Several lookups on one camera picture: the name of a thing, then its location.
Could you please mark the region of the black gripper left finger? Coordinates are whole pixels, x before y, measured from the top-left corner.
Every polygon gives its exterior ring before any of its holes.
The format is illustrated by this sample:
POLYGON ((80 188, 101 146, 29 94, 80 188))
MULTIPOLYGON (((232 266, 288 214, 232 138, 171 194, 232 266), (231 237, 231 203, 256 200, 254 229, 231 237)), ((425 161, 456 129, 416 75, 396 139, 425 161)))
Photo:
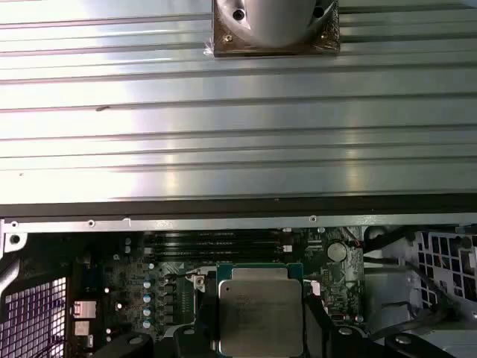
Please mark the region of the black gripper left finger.
POLYGON ((97 350, 94 357, 217 357, 217 298, 205 298, 192 324, 173 329, 155 342, 150 335, 128 332, 97 350))

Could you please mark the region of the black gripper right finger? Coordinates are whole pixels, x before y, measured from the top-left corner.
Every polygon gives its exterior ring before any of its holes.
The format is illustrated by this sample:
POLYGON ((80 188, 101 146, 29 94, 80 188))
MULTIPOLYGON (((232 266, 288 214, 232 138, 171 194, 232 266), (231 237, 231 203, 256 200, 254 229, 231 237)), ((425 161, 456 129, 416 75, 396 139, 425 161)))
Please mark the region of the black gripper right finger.
POLYGON ((337 326, 327 315, 321 299, 305 298, 305 344, 307 357, 446 357, 441 348, 410 333, 385 337, 380 345, 353 327, 337 326))

